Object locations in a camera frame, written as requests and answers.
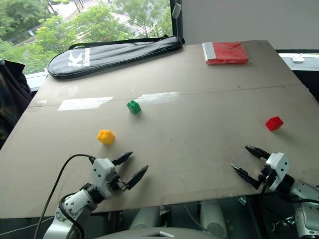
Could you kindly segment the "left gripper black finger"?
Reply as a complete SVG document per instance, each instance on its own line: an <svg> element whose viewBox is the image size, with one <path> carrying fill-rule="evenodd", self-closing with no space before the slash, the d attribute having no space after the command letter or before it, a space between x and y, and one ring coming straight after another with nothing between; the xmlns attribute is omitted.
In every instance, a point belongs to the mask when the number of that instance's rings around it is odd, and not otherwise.
<svg viewBox="0 0 319 239"><path fill-rule="evenodd" d="M133 153L132 151L122 153L120 156L118 156L114 160L112 160L112 164L115 166L122 164L132 155L132 153Z"/></svg>
<svg viewBox="0 0 319 239"><path fill-rule="evenodd" d="M142 179L148 167L149 166L146 165L145 167L141 168L137 173L135 173L132 176L131 180L126 183L126 190L131 190Z"/></svg>

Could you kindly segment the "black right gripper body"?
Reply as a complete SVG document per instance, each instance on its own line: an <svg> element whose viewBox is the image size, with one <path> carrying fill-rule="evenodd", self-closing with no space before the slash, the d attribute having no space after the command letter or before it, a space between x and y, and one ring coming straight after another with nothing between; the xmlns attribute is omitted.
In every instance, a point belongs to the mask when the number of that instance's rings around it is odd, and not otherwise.
<svg viewBox="0 0 319 239"><path fill-rule="evenodd" d="M271 186L276 179L276 171L269 165L265 165L258 176L260 184L265 183L267 186Z"/></svg>

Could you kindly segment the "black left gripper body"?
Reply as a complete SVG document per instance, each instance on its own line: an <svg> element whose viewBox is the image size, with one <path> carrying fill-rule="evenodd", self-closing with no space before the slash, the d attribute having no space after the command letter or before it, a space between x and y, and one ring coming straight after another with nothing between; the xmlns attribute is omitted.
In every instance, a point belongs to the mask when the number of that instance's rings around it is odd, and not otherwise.
<svg viewBox="0 0 319 239"><path fill-rule="evenodd" d="M118 191L126 191L128 186L126 182L122 181L119 174L115 172L109 181L109 190L112 193L117 193Z"/></svg>

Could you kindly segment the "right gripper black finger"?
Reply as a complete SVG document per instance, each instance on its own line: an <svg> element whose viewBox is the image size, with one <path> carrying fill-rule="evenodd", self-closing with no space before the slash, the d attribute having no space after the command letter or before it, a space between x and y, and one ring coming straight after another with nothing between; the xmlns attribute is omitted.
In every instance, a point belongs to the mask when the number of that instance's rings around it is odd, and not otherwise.
<svg viewBox="0 0 319 239"><path fill-rule="evenodd" d="M255 188L256 190L259 189L261 182L252 178L248 172L246 172L244 169L236 166L235 164L231 164L232 168L237 172L237 174L243 178L245 181L247 181L249 184L251 184L253 186L253 188Z"/></svg>
<svg viewBox="0 0 319 239"><path fill-rule="evenodd" d="M257 158L268 159L271 156L270 153L251 145L246 145L245 149Z"/></svg>

